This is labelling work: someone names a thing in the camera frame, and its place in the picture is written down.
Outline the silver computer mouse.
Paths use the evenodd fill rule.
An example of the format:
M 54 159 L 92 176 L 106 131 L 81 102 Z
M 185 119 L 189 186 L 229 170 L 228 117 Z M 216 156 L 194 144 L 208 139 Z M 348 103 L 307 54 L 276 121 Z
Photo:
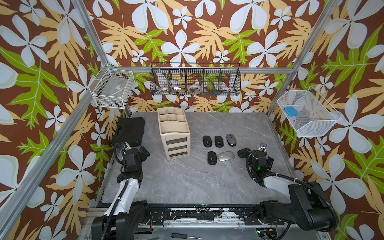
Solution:
M 220 162 L 229 161 L 235 158 L 235 154 L 231 151 L 219 153 L 217 156 Z

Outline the black computer mouse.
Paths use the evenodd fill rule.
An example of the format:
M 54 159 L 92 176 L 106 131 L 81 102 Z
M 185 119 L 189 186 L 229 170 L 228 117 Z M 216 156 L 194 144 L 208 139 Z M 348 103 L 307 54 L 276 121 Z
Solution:
M 237 145 L 236 137 L 233 134 L 227 134 L 226 139 L 229 146 L 235 147 Z

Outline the black mouse with logo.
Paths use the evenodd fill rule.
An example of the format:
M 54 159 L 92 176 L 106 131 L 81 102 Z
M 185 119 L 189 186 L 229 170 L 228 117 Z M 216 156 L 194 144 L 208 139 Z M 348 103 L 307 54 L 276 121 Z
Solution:
M 217 154 L 213 151 L 208 152 L 208 164 L 216 165 L 217 164 Z

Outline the beige drawer organizer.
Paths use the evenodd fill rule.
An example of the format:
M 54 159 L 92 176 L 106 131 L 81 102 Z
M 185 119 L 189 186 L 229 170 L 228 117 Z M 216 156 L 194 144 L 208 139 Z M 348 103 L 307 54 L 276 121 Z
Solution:
M 160 136 L 168 160 L 191 155 L 191 131 L 185 111 L 179 108 L 157 110 Z

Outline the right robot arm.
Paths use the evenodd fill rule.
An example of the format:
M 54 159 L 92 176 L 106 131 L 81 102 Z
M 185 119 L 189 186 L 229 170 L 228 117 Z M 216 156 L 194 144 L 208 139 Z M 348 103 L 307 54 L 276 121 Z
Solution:
M 258 220 L 263 224 L 280 220 L 296 224 L 304 231 L 334 231 L 339 224 L 339 217 L 322 187 L 315 182 L 307 183 L 272 172 L 273 160 L 265 151 L 260 150 L 250 151 L 245 157 L 246 170 L 255 183 L 290 198 L 289 203 L 259 203 L 256 214 Z

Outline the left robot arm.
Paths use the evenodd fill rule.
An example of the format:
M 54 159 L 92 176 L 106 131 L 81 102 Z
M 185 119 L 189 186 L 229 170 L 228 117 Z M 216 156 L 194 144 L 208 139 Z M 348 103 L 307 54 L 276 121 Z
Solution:
M 139 149 L 115 145 L 117 162 L 121 165 L 117 182 L 120 184 L 113 203 L 103 216 L 92 222 L 93 240 L 133 240 L 139 224 L 148 217 L 147 202 L 133 202 L 142 183 L 144 174 L 142 162 L 150 153 L 141 146 Z

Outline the black plastic case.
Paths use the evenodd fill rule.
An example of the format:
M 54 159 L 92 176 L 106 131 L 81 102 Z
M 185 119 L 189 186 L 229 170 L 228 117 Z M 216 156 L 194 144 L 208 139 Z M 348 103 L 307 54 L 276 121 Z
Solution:
M 120 118 L 117 122 L 117 131 L 112 138 L 112 146 L 117 143 L 128 143 L 130 147 L 140 147 L 142 145 L 145 128 L 145 120 L 139 118 Z

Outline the blue object in basket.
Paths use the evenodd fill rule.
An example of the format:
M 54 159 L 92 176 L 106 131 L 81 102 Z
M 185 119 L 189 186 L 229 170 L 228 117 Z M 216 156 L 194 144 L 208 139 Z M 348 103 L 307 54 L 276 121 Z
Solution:
M 294 107 L 286 107 L 284 108 L 284 112 L 289 116 L 289 117 L 295 117 L 299 114 L 299 112 L 294 108 Z

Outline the white mesh basket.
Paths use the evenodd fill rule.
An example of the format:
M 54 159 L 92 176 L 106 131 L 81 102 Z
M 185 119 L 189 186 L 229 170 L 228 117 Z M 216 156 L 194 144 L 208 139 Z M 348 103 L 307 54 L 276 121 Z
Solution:
M 298 137 L 323 137 L 342 117 L 316 90 L 290 90 L 277 103 Z M 284 112 L 284 108 L 289 106 L 299 114 L 289 117 Z

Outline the black screwdriver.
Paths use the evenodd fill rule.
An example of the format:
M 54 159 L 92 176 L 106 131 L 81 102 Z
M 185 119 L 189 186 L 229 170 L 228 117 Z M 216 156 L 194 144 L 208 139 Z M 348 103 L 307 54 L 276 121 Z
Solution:
M 180 233 L 172 233 L 171 237 L 173 239 L 184 239 L 184 240 L 188 240 L 188 239 L 200 240 L 201 239 L 201 237 L 189 236 L 187 234 L 180 234 Z

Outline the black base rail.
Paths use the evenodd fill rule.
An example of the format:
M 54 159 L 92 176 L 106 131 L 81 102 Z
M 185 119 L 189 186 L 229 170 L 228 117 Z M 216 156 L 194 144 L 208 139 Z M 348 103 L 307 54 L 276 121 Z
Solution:
M 262 219 L 256 204 L 145 204 L 141 226 L 261 226 L 277 227 L 279 219 Z

